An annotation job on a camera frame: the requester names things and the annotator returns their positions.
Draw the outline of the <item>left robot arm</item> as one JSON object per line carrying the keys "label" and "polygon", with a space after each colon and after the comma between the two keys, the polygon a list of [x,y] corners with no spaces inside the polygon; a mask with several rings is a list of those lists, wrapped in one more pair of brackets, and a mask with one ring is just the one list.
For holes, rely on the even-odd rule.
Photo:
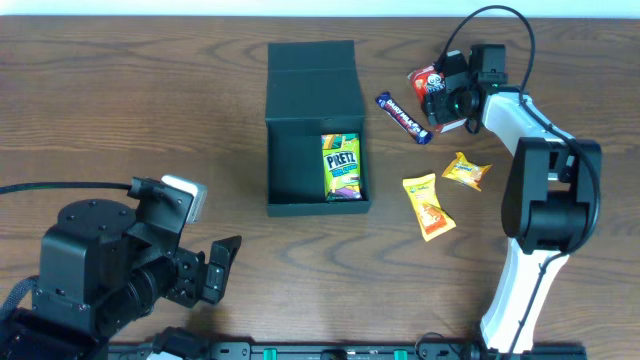
{"label": "left robot arm", "polygon": [[104,359],[109,340],[165,298],[191,308],[219,303],[241,245],[209,253],[179,245],[188,203],[110,200],[65,206],[43,236],[37,276],[17,284],[1,309],[4,359]]}

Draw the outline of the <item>green Pretz box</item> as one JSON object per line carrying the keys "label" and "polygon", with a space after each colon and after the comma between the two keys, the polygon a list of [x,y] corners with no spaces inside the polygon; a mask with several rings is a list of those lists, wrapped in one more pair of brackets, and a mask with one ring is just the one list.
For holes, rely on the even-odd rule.
{"label": "green Pretz box", "polygon": [[358,134],[324,134],[321,140],[326,200],[361,200]]}

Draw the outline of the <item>black gift box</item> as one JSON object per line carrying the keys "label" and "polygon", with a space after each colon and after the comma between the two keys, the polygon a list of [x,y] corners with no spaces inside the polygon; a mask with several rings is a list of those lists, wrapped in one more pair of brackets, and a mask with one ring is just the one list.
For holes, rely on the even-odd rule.
{"label": "black gift box", "polygon": [[[369,211],[365,103],[352,40],[270,43],[265,122],[269,216]],[[350,133],[359,138],[362,197],[329,201],[321,137]]]}

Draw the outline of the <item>Dairy Milk chocolate bar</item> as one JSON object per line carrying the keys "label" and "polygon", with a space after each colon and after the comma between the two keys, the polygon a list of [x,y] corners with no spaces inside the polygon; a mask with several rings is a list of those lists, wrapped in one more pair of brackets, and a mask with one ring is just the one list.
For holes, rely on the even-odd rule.
{"label": "Dairy Milk chocolate bar", "polygon": [[383,109],[417,144],[426,145],[433,134],[416,122],[389,92],[383,92],[376,97],[376,103]]}

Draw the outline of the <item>small yellow lemon snack packet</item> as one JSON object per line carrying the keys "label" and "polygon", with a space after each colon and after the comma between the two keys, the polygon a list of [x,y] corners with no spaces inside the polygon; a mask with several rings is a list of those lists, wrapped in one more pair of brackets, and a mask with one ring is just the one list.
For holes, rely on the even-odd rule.
{"label": "small yellow lemon snack packet", "polygon": [[443,178],[457,181],[467,187],[480,191],[480,182],[492,165],[476,165],[470,162],[462,152],[445,168]]}

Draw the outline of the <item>red Hello Panda box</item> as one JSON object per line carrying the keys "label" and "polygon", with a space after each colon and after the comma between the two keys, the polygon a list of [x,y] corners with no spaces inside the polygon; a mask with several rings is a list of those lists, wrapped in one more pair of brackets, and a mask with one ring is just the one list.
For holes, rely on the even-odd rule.
{"label": "red Hello Panda box", "polygon": [[465,118],[457,118],[447,109],[448,93],[445,78],[435,71],[433,65],[410,72],[407,79],[419,99],[428,124],[436,132],[448,132],[465,123]]}

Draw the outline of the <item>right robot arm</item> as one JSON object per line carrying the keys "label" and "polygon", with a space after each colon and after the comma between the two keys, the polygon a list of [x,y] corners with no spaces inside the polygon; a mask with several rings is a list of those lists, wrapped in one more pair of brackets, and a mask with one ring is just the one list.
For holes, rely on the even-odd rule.
{"label": "right robot arm", "polygon": [[432,65],[422,108],[430,123],[462,121],[495,134],[513,157],[501,205],[508,238],[496,294],[470,356],[532,359],[534,329],[570,255],[591,237],[600,210],[601,148],[558,129],[521,86],[509,84],[506,49],[444,52]]}

